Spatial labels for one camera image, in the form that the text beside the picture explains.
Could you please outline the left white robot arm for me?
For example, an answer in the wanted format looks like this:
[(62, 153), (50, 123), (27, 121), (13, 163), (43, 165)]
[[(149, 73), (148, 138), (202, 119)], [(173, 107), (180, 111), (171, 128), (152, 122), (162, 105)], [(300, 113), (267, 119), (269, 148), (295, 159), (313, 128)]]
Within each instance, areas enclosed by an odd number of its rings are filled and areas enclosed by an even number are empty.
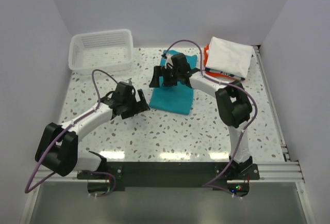
[(107, 160), (93, 151), (79, 152), (79, 142), (117, 116), (127, 119), (147, 110), (149, 106), (142, 89), (119, 82), (114, 91), (99, 98), (96, 104), (78, 117), (62, 124), (48, 124), (35, 160), (38, 165), (63, 177), (72, 171), (88, 171), (94, 178), (101, 179), (110, 171)]

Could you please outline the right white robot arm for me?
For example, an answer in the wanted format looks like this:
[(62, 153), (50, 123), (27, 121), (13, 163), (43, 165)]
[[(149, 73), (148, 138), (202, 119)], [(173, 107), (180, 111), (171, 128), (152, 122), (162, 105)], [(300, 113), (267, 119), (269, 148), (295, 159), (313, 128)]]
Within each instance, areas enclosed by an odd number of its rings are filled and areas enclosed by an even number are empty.
[(150, 107), (175, 114), (190, 113), (194, 90), (215, 98), (232, 146), (227, 169), (235, 179), (248, 173), (253, 163), (246, 134), (253, 121), (252, 98), (239, 81), (228, 83), (207, 76), (199, 68), (191, 67), (186, 55), (177, 53), (169, 57), (163, 54), (161, 64), (153, 69), (149, 87), (153, 90)]

